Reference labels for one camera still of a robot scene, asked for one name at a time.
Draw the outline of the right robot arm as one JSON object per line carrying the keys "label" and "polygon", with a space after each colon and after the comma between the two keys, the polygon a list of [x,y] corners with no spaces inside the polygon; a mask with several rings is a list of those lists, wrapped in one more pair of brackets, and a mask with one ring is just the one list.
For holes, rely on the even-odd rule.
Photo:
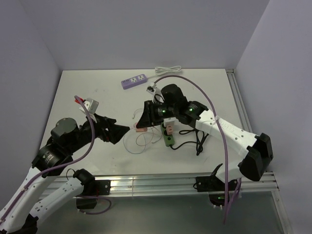
{"label": "right robot arm", "polygon": [[158,126],[165,119],[176,118],[180,123],[213,136],[236,151],[238,159],[227,159],[219,166],[211,178],[211,185],[222,190],[228,181],[245,177],[259,181],[273,159],[271,139],[262,133],[256,135],[238,128],[228,121],[215,116],[213,111],[198,101],[188,101],[181,89],[169,84],[158,89],[155,84],[147,87],[147,92],[160,95],[163,102],[144,102],[143,114],[138,128]]}

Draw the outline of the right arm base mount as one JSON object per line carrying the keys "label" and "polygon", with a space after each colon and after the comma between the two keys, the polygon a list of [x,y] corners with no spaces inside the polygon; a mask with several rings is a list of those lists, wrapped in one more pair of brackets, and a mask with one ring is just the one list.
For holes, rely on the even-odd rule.
{"label": "right arm base mount", "polygon": [[225,205],[225,184],[216,176],[197,176],[193,188],[199,193],[213,193],[209,195],[209,200],[213,205],[219,207]]}

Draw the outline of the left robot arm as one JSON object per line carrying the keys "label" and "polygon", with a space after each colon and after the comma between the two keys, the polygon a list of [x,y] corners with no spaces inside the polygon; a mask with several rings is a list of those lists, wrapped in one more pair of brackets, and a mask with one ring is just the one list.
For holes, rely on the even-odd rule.
{"label": "left robot arm", "polygon": [[86,155],[74,160],[73,154],[89,145],[93,147],[96,138],[112,144],[118,143],[130,130],[127,126],[117,125],[115,119],[95,115],[87,117],[87,121],[78,126],[72,118],[59,120],[51,130],[46,145],[37,153],[32,166],[9,203],[0,212],[2,232],[21,229],[30,209],[40,195],[64,168],[83,160]]}

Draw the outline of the white plug adapter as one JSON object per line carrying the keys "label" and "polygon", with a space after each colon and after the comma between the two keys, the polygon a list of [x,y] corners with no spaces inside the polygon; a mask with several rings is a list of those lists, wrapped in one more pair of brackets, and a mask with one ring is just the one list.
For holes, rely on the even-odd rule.
{"label": "white plug adapter", "polygon": [[177,121],[177,119],[175,117],[165,118],[163,120],[163,124],[165,127],[167,127],[168,125],[174,125],[175,121]]}

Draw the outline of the purple power strip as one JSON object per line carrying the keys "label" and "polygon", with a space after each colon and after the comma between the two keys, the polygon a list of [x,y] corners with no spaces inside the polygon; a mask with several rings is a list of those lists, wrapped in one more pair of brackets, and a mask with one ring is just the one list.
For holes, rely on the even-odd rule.
{"label": "purple power strip", "polygon": [[147,80],[148,79],[147,79],[146,75],[141,74],[141,75],[138,75],[138,76],[128,78],[128,79],[121,81],[121,86],[124,90],[127,90],[127,89],[133,88],[135,86],[144,84],[147,82]]}

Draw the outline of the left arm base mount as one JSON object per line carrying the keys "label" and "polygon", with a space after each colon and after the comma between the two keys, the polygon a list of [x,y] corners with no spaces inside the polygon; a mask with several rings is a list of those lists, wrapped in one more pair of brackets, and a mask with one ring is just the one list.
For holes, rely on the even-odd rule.
{"label": "left arm base mount", "polygon": [[83,188],[82,196],[92,196],[92,198],[77,198],[76,208],[82,211],[93,210],[98,204],[98,197],[110,194],[110,180],[95,180],[88,183]]}

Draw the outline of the green power strip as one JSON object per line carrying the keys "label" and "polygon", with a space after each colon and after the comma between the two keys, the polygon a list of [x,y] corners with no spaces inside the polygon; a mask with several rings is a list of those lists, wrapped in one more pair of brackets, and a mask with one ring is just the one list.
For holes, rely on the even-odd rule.
{"label": "green power strip", "polygon": [[161,124],[161,133],[162,133],[162,136],[163,136],[164,143],[165,143],[166,147],[170,147],[170,146],[173,146],[175,144],[175,139],[174,139],[173,134],[170,135],[170,136],[167,135],[166,127],[164,126],[163,123]]}

